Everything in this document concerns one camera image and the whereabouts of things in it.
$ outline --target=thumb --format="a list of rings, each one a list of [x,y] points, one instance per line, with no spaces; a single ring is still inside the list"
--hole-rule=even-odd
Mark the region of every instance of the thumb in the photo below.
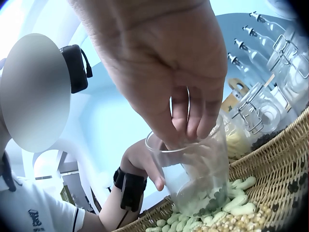
[[[162,191],[165,185],[163,170],[158,168],[153,159],[145,159],[144,169],[149,179],[155,184],[158,191]]]

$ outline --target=child's hand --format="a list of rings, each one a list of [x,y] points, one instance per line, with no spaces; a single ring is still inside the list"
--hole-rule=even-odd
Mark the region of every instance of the child's hand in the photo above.
[[[134,143],[125,151],[120,168],[125,173],[149,177],[159,191],[164,187],[164,178],[146,148],[145,139]]]

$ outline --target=clear plastic cup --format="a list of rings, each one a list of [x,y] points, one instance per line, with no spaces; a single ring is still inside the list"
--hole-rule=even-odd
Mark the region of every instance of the clear plastic cup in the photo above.
[[[206,139],[181,149],[167,150],[153,132],[145,143],[182,214],[203,217],[224,205],[229,162],[222,116],[218,116],[216,126]]]

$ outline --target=fingernail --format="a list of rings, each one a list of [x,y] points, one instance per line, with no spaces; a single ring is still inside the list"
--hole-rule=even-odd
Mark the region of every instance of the fingernail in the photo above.
[[[163,185],[164,184],[163,184],[162,179],[160,177],[157,178],[156,181],[155,181],[155,186],[156,186],[158,191],[161,191],[163,189]]]

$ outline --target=glass bottle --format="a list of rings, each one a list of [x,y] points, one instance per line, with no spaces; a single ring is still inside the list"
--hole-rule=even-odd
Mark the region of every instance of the glass bottle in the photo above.
[[[249,15],[250,17],[251,16],[255,17],[258,22],[263,23],[263,25],[267,28],[267,30],[269,30],[272,33],[274,39],[277,39],[280,35],[284,34],[285,29],[282,26],[280,26],[276,22],[268,21],[267,19],[262,17],[262,15],[257,14],[256,11],[250,13]]]
[[[243,30],[247,31],[250,36],[255,38],[255,40],[258,41],[260,46],[267,52],[267,54],[269,56],[272,55],[272,53],[273,53],[273,45],[274,45],[275,41],[273,41],[268,36],[261,35],[260,33],[258,33],[253,28],[248,28],[248,26],[244,26]]]
[[[308,103],[309,48],[293,27],[278,37],[267,68],[277,77],[278,88],[299,116]]]
[[[257,83],[229,114],[235,124],[250,132],[249,140],[254,143],[275,131],[287,112],[262,83]]]
[[[268,59],[265,56],[263,56],[259,51],[246,46],[242,41],[234,39],[234,44],[237,44],[238,48],[243,50],[248,55],[251,63],[255,65],[262,72],[263,77],[265,76],[265,78],[263,79],[266,83],[271,77],[271,73],[269,70],[267,70],[266,67]],[[272,80],[272,82],[269,83],[271,89],[275,88],[274,83],[275,83],[274,80]]]
[[[245,65],[242,63],[236,56],[232,56],[231,53],[227,54],[228,59],[231,60],[231,63],[236,65],[236,67],[239,69],[241,74],[245,77],[245,84],[252,88],[257,82],[261,82],[263,84],[266,83],[261,76],[259,76],[250,66]]]

